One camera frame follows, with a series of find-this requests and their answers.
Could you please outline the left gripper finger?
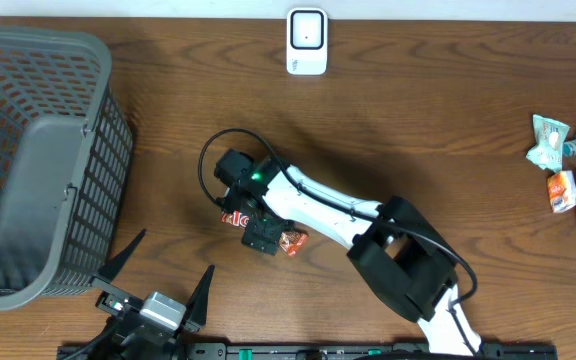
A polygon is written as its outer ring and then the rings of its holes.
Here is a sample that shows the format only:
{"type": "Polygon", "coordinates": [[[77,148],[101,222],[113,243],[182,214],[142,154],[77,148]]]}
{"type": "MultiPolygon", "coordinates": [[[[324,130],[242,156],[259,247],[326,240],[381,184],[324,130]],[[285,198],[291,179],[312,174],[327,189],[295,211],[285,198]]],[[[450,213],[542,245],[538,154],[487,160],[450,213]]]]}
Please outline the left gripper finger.
{"type": "Polygon", "coordinates": [[[128,259],[132,256],[136,248],[146,235],[146,229],[142,229],[130,244],[120,251],[116,256],[108,260],[96,272],[96,278],[106,283],[111,283],[121,272],[128,259]]]}
{"type": "Polygon", "coordinates": [[[210,265],[207,268],[186,304],[186,312],[182,321],[185,332],[199,332],[206,324],[209,290],[214,270],[214,265],[210,265]]]}

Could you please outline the red Top candy bar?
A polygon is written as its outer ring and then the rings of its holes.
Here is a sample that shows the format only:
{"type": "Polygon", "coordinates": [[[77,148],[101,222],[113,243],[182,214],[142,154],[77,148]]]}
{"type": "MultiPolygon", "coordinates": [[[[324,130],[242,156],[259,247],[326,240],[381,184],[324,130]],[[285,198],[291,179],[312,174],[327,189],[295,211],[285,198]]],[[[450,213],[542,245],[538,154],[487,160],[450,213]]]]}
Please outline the red Top candy bar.
{"type": "Polygon", "coordinates": [[[246,215],[239,211],[223,212],[221,222],[244,230],[241,243],[253,250],[275,256],[279,250],[295,256],[309,239],[295,223],[271,217],[246,215]]]}

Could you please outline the light blue snack pouch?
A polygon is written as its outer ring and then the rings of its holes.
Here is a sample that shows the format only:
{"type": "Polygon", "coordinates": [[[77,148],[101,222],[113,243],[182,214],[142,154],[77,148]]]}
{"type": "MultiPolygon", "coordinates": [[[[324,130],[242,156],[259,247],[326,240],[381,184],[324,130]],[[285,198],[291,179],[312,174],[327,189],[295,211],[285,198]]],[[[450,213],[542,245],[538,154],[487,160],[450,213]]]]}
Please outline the light blue snack pouch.
{"type": "Polygon", "coordinates": [[[526,158],[542,170],[554,173],[562,170],[563,143],[570,127],[555,119],[537,114],[532,116],[536,144],[526,158]]]}

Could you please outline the orange small carton box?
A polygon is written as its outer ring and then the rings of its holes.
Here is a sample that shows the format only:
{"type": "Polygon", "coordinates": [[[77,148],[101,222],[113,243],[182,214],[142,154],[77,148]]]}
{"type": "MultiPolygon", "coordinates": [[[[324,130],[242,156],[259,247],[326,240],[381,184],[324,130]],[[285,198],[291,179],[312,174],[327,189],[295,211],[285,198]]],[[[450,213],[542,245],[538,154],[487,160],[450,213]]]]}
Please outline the orange small carton box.
{"type": "Polygon", "coordinates": [[[560,171],[547,179],[551,209],[563,213],[576,206],[576,183],[571,170],[560,171]]]}

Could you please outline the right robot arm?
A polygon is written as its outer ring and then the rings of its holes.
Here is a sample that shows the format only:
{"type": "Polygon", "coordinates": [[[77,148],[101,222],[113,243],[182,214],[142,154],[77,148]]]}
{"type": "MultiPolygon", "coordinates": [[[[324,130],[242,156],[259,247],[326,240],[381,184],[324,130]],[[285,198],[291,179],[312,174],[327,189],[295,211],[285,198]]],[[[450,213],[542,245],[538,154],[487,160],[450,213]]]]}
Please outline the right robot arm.
{"type": "Polygon", "coordinates": [[[243,245],[274,255],[296,252],[303,224],[343,246],[371,291],[417,324],[432,353],[480,357],[481,337],[469,325],[456,266],[466,263],[408,201],[387,203],[345,195],[271,157],[255,162],[228,151],[214,175],[227,187],[226,217],[243,227],[243,245]]]}

